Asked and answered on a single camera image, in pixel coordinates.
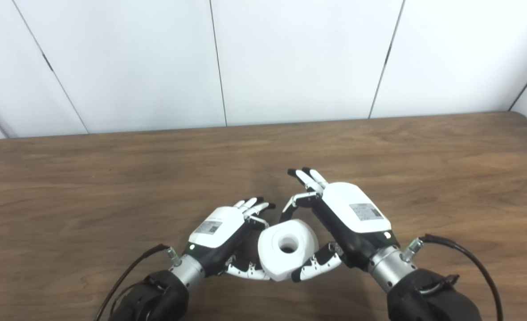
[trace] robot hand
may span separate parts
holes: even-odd
[[[95,320],[100,319],[105,305],[128,272],[140,260],[160,250],[167,251],[174,264],[172,268],[149,274],[143,281],[123,290],[117,299],[130,291],[115,310],[117,299],[113,301],[109,321],[176,321],[182,318],[188,310],[190,292],[202,279],[218,276],[228,269],[235,250],[249,233],[269,226],[257,216],[273,208],[275,205],[264,202],[263,198],[218,207],[190,235],[182,257],[174,248],[162,244],[148,250],[115,283]]]
[[[318,171],[308,167],[290,169],[287,173],[297,178],[307,193],[290,199],[280,221],[290,219],[298,207],[310,207],[335,238],[339,256],[349,268],[367,271],[376,252],[399,248],[390,221],[357,185],[329,184]]]
[[[441,276],[414,265],[412,258],[424,242],[437,243],[461,251],[477,265],[493,292],[498,320],[503,319],[493,279],[468,250],[452,240],[426,234],[401,251],[390,221],[359,187],[329,184],[316,170],[307,167],[290,169],[288,174],[296,177],[307,193],[290,199],[280,221],[290,219],[298,207],[310,207],[337,242],[329,243],[329,251],[323,247],[293,272],[293,281],[329,271],[338,255],[349,268],[360,268],[373,276],[387,294],[392,321],[481,321],[475,304],[454,289],[458,275]]]
[[[249,232],[269,227],[258,217],[267,209],[275,209],[275,205],[264,202],[263,198],[218,207],[190,235],[182,258],[189,256],[197,261],[206,278],[229,270],[229,265],[235,260],[234,252]]]

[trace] black fingertip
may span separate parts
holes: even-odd
[[[306,173],[306,175],[309,175],[310,176],[310,168],[309,167],[303,167],[301,169],[304,173]]]
[[[293,176],[293,177],[295,177],[295,178],[298,178],[298,177],[297,177],[297,170],[296,170],[296,169],[288,169],[288,170],[287,170],[287,175],[289,175],[289,176]]]
[[[299,283],[301,282],[301,268],[298,268],[297,270],[294,270],[292,273],[291,273],[291,280],[293,280],[293,282],[295,283]]]
[[[281,213],[281,217],[279,218],[279,223],[289,221],[293,217],[293,212],[295,212],[296,209],[297,209],[296,207],[288,207],[286,211]]]

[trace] wooden table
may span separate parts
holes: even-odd
[[[527,321],[527,120],[511,112],[0,140],[0,320],[92,319],[141,252],[182,249],[215,207],[263,195],[278,204],[265,214],[275,224],[302,192],[286,169],[303,166],[359,185],[402,244],[431,232],[472,250],[506,320]],[[332,240],[310,211],[294,217]],[[254,258],[256,242],[242,252]],[[123,284],[167,263],[157,254]],[[416,263],[461,274],[457,289],[494,319],[464,256],[428,245]],[[185,319],[387,317],[374,280],[341,266],[299,284],[206,279]]]

